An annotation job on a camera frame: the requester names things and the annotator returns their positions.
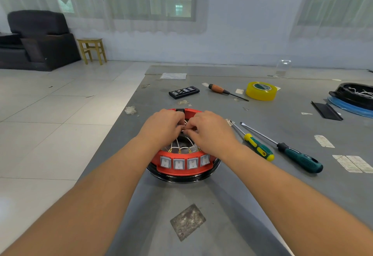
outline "red plastic housing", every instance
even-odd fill
[[[185,119],[192,118],[197,112],[201,112],[199,110],[194,110],[191,108],[185,109]],[[194,176],[197,174],[201,174],[205,171],[208,171],[212,169],[213,167],[213,161],[216,160],[216,157],[213,157],[210,155],[210,163],[206,164],[204,166],[201,165],[201,157],[203,155],[206,155],[203,151],[198,151],[191,154],[176,154],[176,153],[169,153],[167,151],[160,150],[152,159],[151,163],[157,166],[157,171],[161,172],[163,174],[171,175],[171,176]],[[171,159],[171,168],[165,168],[161,167],[160,165],[160,158],[168,157]],[[198,167],[196,169],[188,169],[187,160],[191,158],[198,158]],[[184,169],[174,169],[173,168],[173,160],[174,159],[184,159]]]

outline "yellow tape roll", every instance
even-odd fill
[[[276,86],[264,82],[250,82],[246,94],[259,101],[272,101],[277,93]]]

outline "floor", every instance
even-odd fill
[[[73,187],[152,64],[0,69],[0,253]]]

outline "screwdriver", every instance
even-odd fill
[[[263,145],[262,143],[260,143],[250,133],[245,134],[245,132],[243,132],[233,121],[230,120],[230,122],[234,127],[236,127],[239,131],[241,131],[241,133],[244,135],[244,140],[250,143],[255,153],[265,158],[267,161],[274,160],[275,158],[274,154],[266,145]]]
[[[239,97],[239,96],[236,96],[234,94],[231,94],[230,92],[228,92],[227,90],[224,90],[222,87],[218,86],[218,85],[215,85],[215,84],[210,84],[208,86],[208,88],[216,93],[220,93],[220,94],[227,94],[227,95],[232,95],[232,96],[235,96],[237,98],[240,98],[240,99],[243,99],[245,101],[248,101],[248,99],[245,99],[245,98],[242,98],[242,97]]]
[[[294,150],[294,149],[290,148],[285,143],[277,143],[277,142],[273,141],[272,139],[268,138],[267,136],[263,135],[262,133],[256,131],[255,129],[247,126],[243,122],[240,122],[240,124],[242,126],[248,128],[248,129],[254,131],[255,133],[258,133],[260,136],[263,136],[264,138],[268,139],[272,143],[276,144],[276,146],[277,146],[277,148],[280,152],[287,155],[290,159],[292,159],[294,162],[299,164],[307,172],[309,172],[311,174],[318,174],[323,170],[324,166],[322,164],[320,164],[313,157],[310,157],[309,155],[306,155],[306,154],[302,154],[301,152],[298,152],[297,150]]]

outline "stool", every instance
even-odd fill
[[[83,38],[83,39],[77,39],[80,47],[80,51],[82,52],[82,56],[84,59],[85,64],[88,64],[87,57],[85,56],[85,53],[88,53],[91,62],[92,60],[92,54],[91,50],[96,50],[97,51],[97,56],[98,60],[100,62],[100,65],[102,65],[102,60],[101,60],[101,54],[104,57],[105,62],[106,60],[106,55],[105,55],[105,50],[104,50],[104,45],[102,44],[102,39],[88,39],[88,38]]]

